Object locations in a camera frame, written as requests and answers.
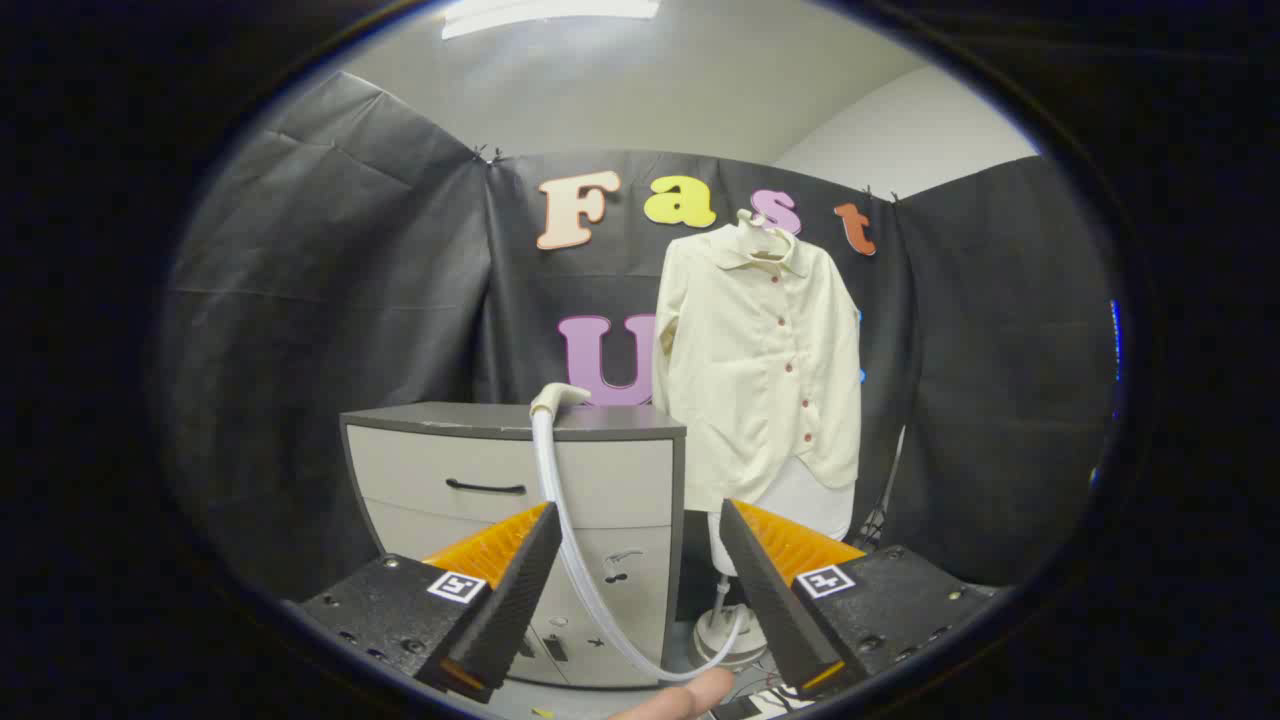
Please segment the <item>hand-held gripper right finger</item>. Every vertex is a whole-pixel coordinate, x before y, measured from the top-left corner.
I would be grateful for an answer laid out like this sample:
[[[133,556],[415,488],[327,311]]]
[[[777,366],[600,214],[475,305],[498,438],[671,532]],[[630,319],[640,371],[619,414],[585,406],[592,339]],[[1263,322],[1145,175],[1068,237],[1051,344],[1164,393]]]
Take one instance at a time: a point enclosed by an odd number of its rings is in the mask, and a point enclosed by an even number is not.
[[[777,671],[800,700],[837,694],[916,657],[1000,593],[901,544],[865,553],[733,498],[722,503],[719,537]]]

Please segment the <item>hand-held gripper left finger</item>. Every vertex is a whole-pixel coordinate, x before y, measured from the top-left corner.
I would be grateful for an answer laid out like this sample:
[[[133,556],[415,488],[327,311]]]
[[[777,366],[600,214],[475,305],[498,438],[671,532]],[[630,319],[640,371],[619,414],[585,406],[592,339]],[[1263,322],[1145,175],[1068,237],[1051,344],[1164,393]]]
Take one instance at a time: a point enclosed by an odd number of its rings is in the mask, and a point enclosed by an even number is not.
[[[525,644],[561,541],[558,507],[543,502],[426,559],[385,553],[289,609],[367,664],[486,703]]]

